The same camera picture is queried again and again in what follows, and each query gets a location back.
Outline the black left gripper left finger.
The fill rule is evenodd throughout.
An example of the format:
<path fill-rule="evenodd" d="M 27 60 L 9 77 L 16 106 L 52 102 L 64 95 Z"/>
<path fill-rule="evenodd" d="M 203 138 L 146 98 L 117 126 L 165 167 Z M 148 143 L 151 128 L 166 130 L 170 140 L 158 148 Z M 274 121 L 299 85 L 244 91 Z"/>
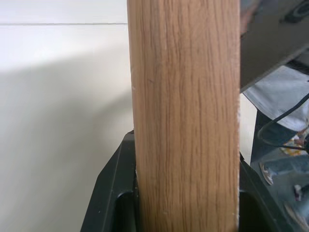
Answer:
<path fill-rule="evenodd" d="M 83 232 L 139 232 L 134 132 L 128 132 L 97 177 Z"/>

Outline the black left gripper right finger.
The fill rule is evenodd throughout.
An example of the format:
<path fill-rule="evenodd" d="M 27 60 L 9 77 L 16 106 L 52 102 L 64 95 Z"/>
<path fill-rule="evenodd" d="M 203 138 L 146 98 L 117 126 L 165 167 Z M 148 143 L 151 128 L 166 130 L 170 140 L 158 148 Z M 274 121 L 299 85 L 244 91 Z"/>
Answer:
<path fill-rule="evenodd" d="M 258 173 L 240 157 L 238 232 L 294 232 Z"/>

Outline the wooden plank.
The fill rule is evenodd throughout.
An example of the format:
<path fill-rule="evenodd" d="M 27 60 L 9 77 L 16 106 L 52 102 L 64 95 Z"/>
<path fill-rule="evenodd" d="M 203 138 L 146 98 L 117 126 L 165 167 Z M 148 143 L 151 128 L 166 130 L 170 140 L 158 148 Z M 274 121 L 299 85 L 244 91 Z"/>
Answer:
<path fill-rule="evenodd" d="M 239 95 L 309 44 L 309 0 L 127 0 L 140 232 L 238 232 Z"/>

